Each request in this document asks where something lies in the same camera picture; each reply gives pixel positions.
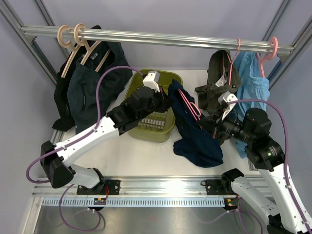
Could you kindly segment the navy blue shorts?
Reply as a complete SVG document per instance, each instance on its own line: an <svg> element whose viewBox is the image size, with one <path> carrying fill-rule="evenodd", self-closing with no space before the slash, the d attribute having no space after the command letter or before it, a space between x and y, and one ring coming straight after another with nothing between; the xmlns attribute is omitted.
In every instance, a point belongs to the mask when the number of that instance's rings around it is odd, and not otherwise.
<svg viewBox="0 0 312 234"><path fill-rule="evenodd" d="M174 143L174 153L183 156L192 164L201 168L211 168L223 164L223 153L216 139L197 125L183 101L180 89L186 98L195 104L195 99L176 80L168 88L168 96L174 101L172 111L175 115L175 125L182 139Z"/></svg>

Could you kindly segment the thin pink wire hanger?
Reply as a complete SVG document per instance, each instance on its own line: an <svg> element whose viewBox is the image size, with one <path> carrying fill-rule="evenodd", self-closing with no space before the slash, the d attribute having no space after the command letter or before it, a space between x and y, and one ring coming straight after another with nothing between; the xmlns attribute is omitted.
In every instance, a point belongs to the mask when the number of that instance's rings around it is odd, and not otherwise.
<svg viewBox="0 0 312 234"><path fill-rule="evenodd" d="M181 95L183 101L185 102L185 104L186 104L187 107L189 108L190 113L193 115L194 119L195 119L196 121L200 120L200 117L201 117L201 115L202 115L200 109L199 109L193 102L190 102L190 101L186 98L185 94L184 94L180 89L178 89L178 92L180 93L180 95Z"/></svg>

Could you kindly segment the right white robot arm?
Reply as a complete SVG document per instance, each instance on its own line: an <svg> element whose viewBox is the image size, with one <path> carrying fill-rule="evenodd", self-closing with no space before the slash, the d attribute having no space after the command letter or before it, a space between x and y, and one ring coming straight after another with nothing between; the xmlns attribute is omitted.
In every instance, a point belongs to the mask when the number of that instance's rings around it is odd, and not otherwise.
<svg viewBox="0 0 312 234"><path fill-rule="evenodd" d="M312 218L287 174L286 155L282 147L269 135L272 123L264 110L249 109L243 121L214 116L205 117L197 124L213 137L226 135L247 144L247 158L267 182L274 202L254 188L237 168L222 174L222 191L243 198L262 218L271 234L312 232Z"/></svg>

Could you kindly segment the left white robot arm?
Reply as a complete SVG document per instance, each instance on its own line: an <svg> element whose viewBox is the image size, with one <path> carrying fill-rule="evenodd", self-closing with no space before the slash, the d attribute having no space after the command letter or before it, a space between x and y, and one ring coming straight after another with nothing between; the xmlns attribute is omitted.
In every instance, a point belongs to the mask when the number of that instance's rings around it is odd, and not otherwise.
<svg viewBox="0 0 312 234"><path fill-rule="evenodd" d="M118 137L138 126L148 115L169 110L173 100L161 89L140 86L119 106L109 111L100 121L67 141L41 146L40 164L54 189L67 184L79 185L93 194L104 191L106 180L96 168L75 164L81 156L104 141Z"/></svg>

